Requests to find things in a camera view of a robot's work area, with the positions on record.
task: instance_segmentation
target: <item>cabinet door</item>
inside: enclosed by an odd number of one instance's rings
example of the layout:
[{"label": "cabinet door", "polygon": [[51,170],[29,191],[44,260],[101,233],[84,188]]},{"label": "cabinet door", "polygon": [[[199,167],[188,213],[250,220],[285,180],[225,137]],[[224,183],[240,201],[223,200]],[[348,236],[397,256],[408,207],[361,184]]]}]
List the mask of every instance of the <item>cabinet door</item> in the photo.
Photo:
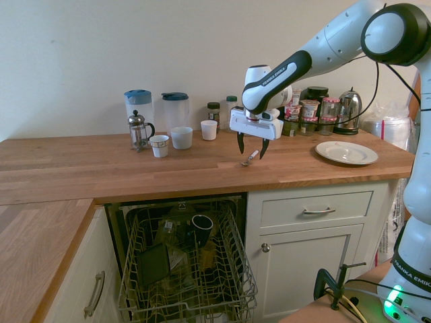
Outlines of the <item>cabinet door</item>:
[{"label": "cabinet door", "polygon": [[[96,275],[102,272],[104,280],[96,280]],[[106,214],[103,209],[98,209],[44,323],[120,322],[117,313],[102,315],[104,308],[112,313],[110,305],[118,295],[112,286],[117,281],[119,270]],[[97,299],[98,305],[93,315],[85,316],[84,308],[95,304]]]},{"label": "cabinet door", "polygon": [[335,278],[343,263],[351,264],[361,231],[362,225],[347,225],[261,236],[259,244],[270,250],[256,250],[259,292],[253,322],[277,322],[312,302],[319,269]]}]

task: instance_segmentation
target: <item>white cup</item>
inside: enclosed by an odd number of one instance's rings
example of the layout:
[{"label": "white cup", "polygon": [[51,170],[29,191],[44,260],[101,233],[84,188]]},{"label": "white cup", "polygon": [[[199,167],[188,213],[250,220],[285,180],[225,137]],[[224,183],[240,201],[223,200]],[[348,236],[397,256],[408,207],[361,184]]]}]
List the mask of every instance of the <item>white cup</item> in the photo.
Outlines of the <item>white cup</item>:
[{"label": "white cup", "polygon": [[201,121],[202,138],[203,140],[214,140],[217,135],[217,121],[204,120]]},{"label": "white cup", "polygon": [[190,127],[176,127],[170,130],[172,143],[175,149],[188,149],[191,147],[193,129]]},{"label": "white cup", "polygon": [[150,138],[150,145],[153,147],[155,157],[166,157],[168,155],[169,137],[157,135]]}]

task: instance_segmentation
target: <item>drawer handle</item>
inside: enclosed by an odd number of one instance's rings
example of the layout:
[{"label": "drawer handle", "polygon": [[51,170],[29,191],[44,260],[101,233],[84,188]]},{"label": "drawer handle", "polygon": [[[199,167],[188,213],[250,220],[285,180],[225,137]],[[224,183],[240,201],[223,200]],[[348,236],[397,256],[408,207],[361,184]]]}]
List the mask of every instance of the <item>drawer handle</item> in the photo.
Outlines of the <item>drawer handle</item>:
[{"label": "drawer handle", "polygon": [[269,252],[271,249],[271,246],[268,246],[268,244],[262,244],[262,251],[263,252]]},{"label": "drawer handle", "polygon": [[100,296],[102,295],[103,291],[103,285],[105,284],[105,272],[102,271],[100,274],[96,275],[96,285],[94,286],[94,291],[92,298],[90,300],[90,304],[86,308],[84,308],[84,318],[87,318],[87,316],[92,317],[94,314],[94,311],[97,308],[97,305],[100,301]]},{"label": "drawer handle", "polygon": [[305,210],[303,210],[302,214],[308,214],[308,215],[314,214],[314,215],[318,215],[318,214],[328,214],[328,213],[332,213],[332,212],[335,212],[335,209],[331,209],[331,208],[328,207],[324,211],[309,211],[309,210],[305,209]]}]

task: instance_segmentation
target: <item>kettle base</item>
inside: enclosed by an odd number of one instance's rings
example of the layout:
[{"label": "kettle base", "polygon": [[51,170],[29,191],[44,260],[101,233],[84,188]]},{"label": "kettle base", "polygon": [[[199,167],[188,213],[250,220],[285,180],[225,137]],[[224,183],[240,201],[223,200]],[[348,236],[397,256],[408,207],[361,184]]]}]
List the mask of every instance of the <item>kettle base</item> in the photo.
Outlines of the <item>kettle base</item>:
[{"label": "kettle base", "polygon": [[358,128],[356,129],[343,129],[343,128],[335,128],[334,127],[334,133],[337,133],[338,135],[357,135],[359,133]]}]

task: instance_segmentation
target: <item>butcher block counter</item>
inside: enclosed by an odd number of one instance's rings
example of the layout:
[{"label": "butcher block counter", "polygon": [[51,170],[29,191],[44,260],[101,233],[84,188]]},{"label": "butcher block counter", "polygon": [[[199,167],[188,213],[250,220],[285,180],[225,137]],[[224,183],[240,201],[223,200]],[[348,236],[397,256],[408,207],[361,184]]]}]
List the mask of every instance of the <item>butcher block counter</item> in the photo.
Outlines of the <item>butcher block counter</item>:
[{"label": "butcher block counter", "polygon": [[[341,164],[314,149],[347,141],[378,161]],[[261,139],[193,133],[188,150],[165,158],[130,150],[129,135],[16,139],[0,143],[0,322],[43,322],[90,223],[94,205],[409,177],[414,156],[378,137],[296,136],[272,141],[261,160],[240,165]]]}]

